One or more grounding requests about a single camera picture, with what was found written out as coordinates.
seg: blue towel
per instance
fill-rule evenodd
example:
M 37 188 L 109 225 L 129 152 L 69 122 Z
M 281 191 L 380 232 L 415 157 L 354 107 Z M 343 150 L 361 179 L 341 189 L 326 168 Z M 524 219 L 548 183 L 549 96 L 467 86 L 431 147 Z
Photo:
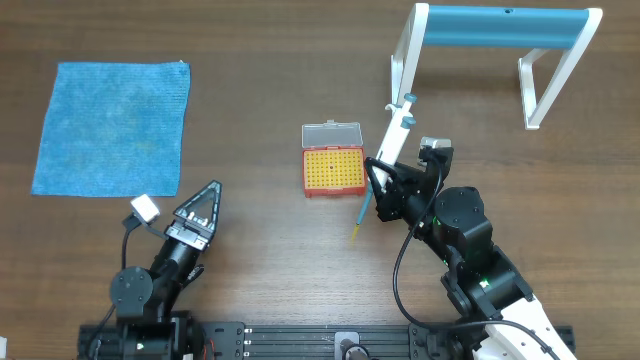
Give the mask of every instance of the blue towel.
M 183 62 L 59 64 L 31 193 L 175 196 L 190 84 Z

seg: wooden tabletop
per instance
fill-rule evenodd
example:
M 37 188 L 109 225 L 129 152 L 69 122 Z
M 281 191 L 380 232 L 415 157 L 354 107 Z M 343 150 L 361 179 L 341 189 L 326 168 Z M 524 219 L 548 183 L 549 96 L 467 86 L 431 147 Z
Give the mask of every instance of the wooden tabletop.
M 524 50 L 425 48 L 413 92 L 422 136 L 451 138 L 446 186 L 479 189 L 493 241 L 555 324 L 573 325 L 580 359 L 636 358 L 640 338 L 640 3 L 485 0 L 585 8 L 604 18 L 538 131 L 525 131 Z M 178 195 L 224 184 L 205 274 L 177 308 L 252 324 L 406 324 L 391 292 L 406 224 L 362 198 L 306 199 L 306 123 L 360 122 L 368 154 L 389 121 L 389 56 L 409 1 L 5 1 L 0 4 L 0 336 L 14 358 L 73 358 L 78 326 L 99 321 L 120 264 L 126 198 L 31 196 L 43 119 L 65 61 L 191 65 Z M 559 55 L 536 66 L 539 92 Z M 160 240 L 137 231 L 129 263 Z M 422 320 L 455 320 L 446 271 L 410 245 L 400 292 Z

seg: pipette tip box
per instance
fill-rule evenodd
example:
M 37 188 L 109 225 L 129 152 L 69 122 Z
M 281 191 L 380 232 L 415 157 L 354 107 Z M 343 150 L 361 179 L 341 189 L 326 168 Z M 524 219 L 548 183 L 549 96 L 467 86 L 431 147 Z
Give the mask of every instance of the pipette tip box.
M 302 182 L 312 196 L 364 195 L 367 179 L 359 123 L 302 126 Z

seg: open lid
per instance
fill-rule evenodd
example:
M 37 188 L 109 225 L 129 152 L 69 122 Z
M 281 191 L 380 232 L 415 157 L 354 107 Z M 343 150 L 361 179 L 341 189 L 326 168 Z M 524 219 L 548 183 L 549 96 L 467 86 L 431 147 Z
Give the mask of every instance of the open lid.
M 327 120 L 324 124 L 302 125 L 302 147 L 362 146 L 360 123 L 337 123 Z

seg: yellow pipette tip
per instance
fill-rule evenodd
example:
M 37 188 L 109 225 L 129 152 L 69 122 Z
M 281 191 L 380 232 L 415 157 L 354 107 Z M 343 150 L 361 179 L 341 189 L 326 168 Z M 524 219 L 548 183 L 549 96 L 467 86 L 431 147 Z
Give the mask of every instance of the yellow pipette tip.
M 353 234 L 351 234 L 351 243 L 356 242 L 356 235 L 358 235 L 358 230 L 360 230 L 360 224 L 356 224 L 356 227 L 353 228 Z

